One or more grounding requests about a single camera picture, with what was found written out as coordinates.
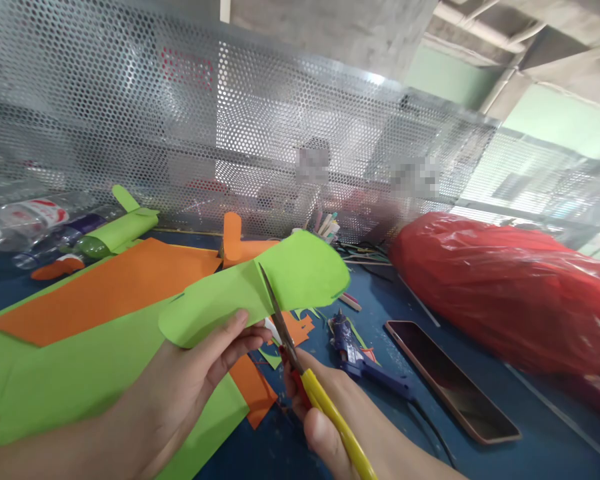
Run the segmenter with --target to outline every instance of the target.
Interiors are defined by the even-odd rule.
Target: blue glue gun
[[[341,370],[347,372],[354,380],[364,377],[392,390],[407,401],[413,400],[411,383],[406,377],[398,377],[386,372],[358,348],[351,331],[351,324],[342,314],[342,310],[329,321],[329,326],[333,333],[331,344],[340,352]]]

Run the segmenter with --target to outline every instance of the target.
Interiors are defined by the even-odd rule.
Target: scissor blade
[[[271,300],[271,304],[273,306],[273,314],[271,316],[271,320],[273,324],[278,330],[278,334],[282,340],[282,346],[284,346],[285,351],[287,352],[287,356],[289,357],[289,362],[291,366],[298,370],[300,374],[304,372],[302,365],[300,365],[300,360],[298,360],[298,356],[295,352],[295,345],[293,344],[293,339],[291,338],[291,334],[289,334],[289,329],[287,328],[287,324],[282,316],[282,312],[280,311],[280,305],[278,305],[278,300],[275,298],[275,294],[273,293],[273,288],[271,286],[271,282],[269,281],[269,277],[265,272],[265,269],[262,265],[260,265],[260,271],[262,272],[262,278],[265,280],[265,285],[267,286],[267,292],[269,293],[269,298]]]

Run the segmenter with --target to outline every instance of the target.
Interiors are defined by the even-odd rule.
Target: yellow scissors handle
[[[342,443],[347,450],[347,454],[349,454],[351,462],[353,462],[353,466],[360,475],[360,478],[362,478],[362,480],[377,480],[378,477],[373,471],[371,462],[363,452],[362,447],[347,425],[347,422],[343,416],[340,415],[340,412],[338,412],[338,409],[335,407],[324,388],[322,388],[320,382],[318,382],[318,378],[316,378],[310,369],[305,370],[301,378],[307,396],[309,397],[309,400],[311,400],[311,404],[324,413],[329,420],[333,422],[338,432],[340,432]]]

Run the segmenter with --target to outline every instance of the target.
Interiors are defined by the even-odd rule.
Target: pipe
[[[544,22],[535,22],[532,26],[530,26],[528,29],[526,30],[522,30],[522,32],[516,33],[515,35],[513,35],[509,41],[511,43],[519,43],[522,42],[522,40],[526,40],[532,36],[534,36],[536,33],[540,32],[540,30],[542,30],[544,27],[546,27],[547,24]]]
[[[520,62],[522,62],[522,59],[525,57],[525,53],[526,51],[518,53],[516,54],[516,56],[514,56],[514,58],[508,64],[507,68],[500,75],[500,78],[498,78],[498,80],[493,85],[493,88],[491,89],[489,94],[483,100],[482,105],[480,105],[480,109],[478,110],[480,113],[486,115],[486,113],[493,105],[493,102],[495,102],[496,98],[498,98],[498,96],[502,93],[502,90],[504,90],[507,84],[509,83],[509,80],[511,80],[511,77],[518,70],[518,65],[520,65]]]
[[[482,5],[480,5],[478,8],[476,8],[476,10],[474,10],[470,14],[468,14],[465,18],[467,20],[473,20],[478,15],[480,15],[482,12],[489,10],[492,6],[494,6],[499,1],[500,0],[487,0]]]
[[[486,4],[482,5],[480,8],[484,7],[485,5],[488,5],[487,8],[490,8],[494,5],[490,5],[490,3],[492,2],[486,2]],[[526,47],[520,42],[535,35],[546,25],[542,22],[538,22],[534,26],[517,33],[512,38],[509,38],[504,33],[488,26],[486,23],[474,18],[469,18],[469,16],[471,16],[473,13],[470,13],[469,16],[464,16],[458,10],[442,2],[438,2],[438,4],[435,6],[433,14],[452,25],[461,28],[462,30],[466,30],[469,33],[474,34],[476,37],[481,38],[482,40],[489,42],[496,47],[500,47],[512,53],[524,52]]]

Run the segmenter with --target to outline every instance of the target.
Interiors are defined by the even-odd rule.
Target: red plastic bag
[[[600,374],[600,261],[440,212],[404,227],[389,258],[420,300],[512,365]]]

